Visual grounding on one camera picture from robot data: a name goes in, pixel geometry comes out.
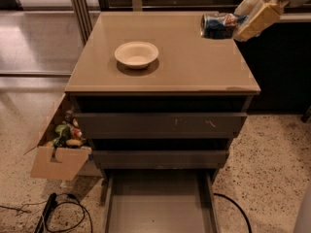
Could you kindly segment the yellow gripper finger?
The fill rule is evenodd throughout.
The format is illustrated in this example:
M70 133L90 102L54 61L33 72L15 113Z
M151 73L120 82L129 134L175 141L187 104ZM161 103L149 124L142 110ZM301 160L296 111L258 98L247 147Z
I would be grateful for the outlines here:
M264 15L274 14L269 7L271 0L243 0L235 9L235 13L240 16L263 17Z
M254 7L240 5L234 12L247 18L234 31L233 39L246 42L257 37L264 29L280 19L285 6L285 2L259 2Z

